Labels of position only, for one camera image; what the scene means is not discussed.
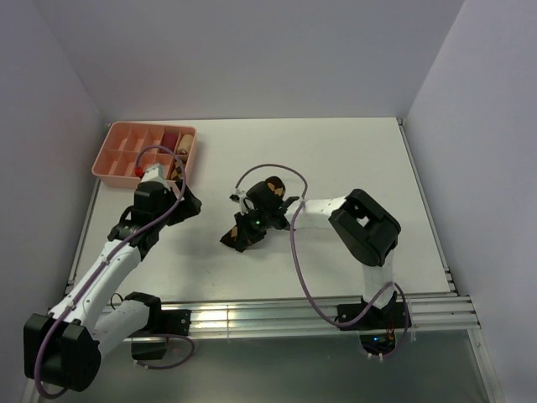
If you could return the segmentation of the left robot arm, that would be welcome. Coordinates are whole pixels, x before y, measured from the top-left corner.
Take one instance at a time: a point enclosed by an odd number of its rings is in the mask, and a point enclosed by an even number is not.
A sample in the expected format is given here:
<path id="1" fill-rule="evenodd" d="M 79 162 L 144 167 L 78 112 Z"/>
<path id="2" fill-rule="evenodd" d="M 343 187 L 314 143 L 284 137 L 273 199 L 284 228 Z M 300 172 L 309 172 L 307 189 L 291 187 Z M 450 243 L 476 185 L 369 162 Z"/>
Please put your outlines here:
<path id="1" fill-rule="evenodd" d="M 102 359 L 125 338 L 142 333 L 195 343 L 186 332 L 165 333 L 161 300 L 140 292 L 124 297 L 107 316 L 102 311 L 123 280 L 147 257 L 159 233 L 198 215 L 201 201 L 183 180 L 174 193 L 157 180 L 142 181 L 107 236 L 103 249 L 79 284 L 47 314 L 33 314 L 23 327 L 24 373 L 48 400 L 83 391 L 96 378 Z"/>

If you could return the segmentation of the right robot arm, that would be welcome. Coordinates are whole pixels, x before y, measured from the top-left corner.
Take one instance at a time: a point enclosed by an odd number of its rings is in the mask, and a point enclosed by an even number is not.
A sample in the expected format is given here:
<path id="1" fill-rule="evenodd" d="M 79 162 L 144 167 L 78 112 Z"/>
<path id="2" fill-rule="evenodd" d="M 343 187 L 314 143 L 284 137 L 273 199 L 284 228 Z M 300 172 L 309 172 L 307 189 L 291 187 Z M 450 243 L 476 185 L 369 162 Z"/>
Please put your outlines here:
<path id="1" fill-rule="evenodd" d="M 381 327 L 391 318 L 389 304 L 397 295 L 393 255 L 401 226 L 364 190 L 355 189 L 332 199 L 307 200 L 303 196 L 287 197 L 280 179 L 271 177 L 248 191 L 235 190 L 230 199 L 239 205 L 239 212 L 222 243 L 243 252 L 263 240 L 270 229 L 288 231 L 295 271 L 306 297 L 311 299 L 300 268 L 295 233 L 299 229 L 333 230 L 362 267 L 365 322 Z"/>

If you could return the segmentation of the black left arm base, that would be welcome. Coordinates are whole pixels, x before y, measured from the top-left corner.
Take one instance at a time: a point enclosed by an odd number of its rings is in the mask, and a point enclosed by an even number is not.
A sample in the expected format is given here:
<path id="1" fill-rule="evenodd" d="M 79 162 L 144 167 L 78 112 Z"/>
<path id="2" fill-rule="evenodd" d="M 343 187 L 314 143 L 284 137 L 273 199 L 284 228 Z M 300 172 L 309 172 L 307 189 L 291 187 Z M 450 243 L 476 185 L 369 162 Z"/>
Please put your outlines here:
<path id="1" fill-rule="evenodd" d="M 186 363 L 196 350 L 195 343 L 188 337 L 190 314 L 190 310 L 164 310 L 154 324 L 134 332 L 130 336 L 134 364 L 145 369 L 165 370 Z M 151 361 L 162 360 L 168 350 L 176 353 L 171 340 L 186 342 L 190 347 L 188 354 L 173 364 L 151 364 Z"/>

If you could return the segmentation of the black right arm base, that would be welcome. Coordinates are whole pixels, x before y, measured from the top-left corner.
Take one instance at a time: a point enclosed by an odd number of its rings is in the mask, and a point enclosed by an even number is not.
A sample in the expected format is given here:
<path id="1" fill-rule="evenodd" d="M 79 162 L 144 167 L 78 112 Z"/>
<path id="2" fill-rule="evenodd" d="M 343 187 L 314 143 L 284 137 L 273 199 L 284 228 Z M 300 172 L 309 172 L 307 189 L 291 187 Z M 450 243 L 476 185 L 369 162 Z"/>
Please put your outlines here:
<path id="1" fill-rule="evenodd" d="M 359 321 L 342 331 L 368 332 L 361 335 L 363 349 L 372 355 L 385 355 L 397 347 L 396 330 L 407 332 L 412 325 L 407 306 L 396 295 L 382 309 L 372 306 Z"/>

